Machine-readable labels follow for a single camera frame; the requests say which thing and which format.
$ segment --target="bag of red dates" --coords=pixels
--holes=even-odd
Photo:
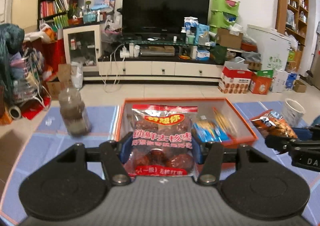
[[[183,176],[192,172],[192,119],[198,107],[133,105],[131,176]]]

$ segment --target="jar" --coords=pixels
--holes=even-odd
[[[75,88],[66,88],[59,94],[60,113],[67,131],[72,136],[85,135],[91,130],[84,102]]]

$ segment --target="flat screen tv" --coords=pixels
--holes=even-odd
[[[180,33],[184,18],[207,24],[209,0],[122,0],[123,33]]]

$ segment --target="white cup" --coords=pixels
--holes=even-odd
[[[285,99],[281,114],[290,127],[297,127],[305,113],[305,109],[298,102]]]
[[[138,57],[140,53],[140,46],[139,45],[135,45],[134,49],[133,49],[133,56],[134,57]]]

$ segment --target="electrical cord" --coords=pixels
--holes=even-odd
[[[103,76],[100,75],[101,78],[103,79],[102,81],[103,81],[103,83],[104,83],[104,88],[103,88],[103,90],[104,90],[106,93],[113,93],[113,92],[116,92],[116,91],[118,91],[118,90],[120,90],[120,89],[122,88],[122,85],[120,85],[119,88],[117,88],[117,89],[115,89],[115,90],[111,90],[111,91],[107,91],[107,90],[106,90],[106,87],[107,87],[107,83],[106,83],[107,77],[108,77],[108,75],[110,74],[110,71],[111,71],[112,55],[114,56],[114,59],[115,59],[115,65],[116,65],[116,68],[117,68],[117,74],[116,74],[115,81],[113,82],[113,85],[112,85],[111,88],[113,88],[115,85],[118,85],[118,84],[120,83],[120,80],[118,80],[118,82],[117,82],[118,75],[120,75],[120,74],[119,74],[118,64],[117,64],[117,61],[116,61],[116,51],[117,51],[122,45],[124,45],[124,44],[118,45],[117,48],[110,54],[110,68],[109,68],[109,71],[107,72],[107,74],[105,75],[104,79],[103,79]]]

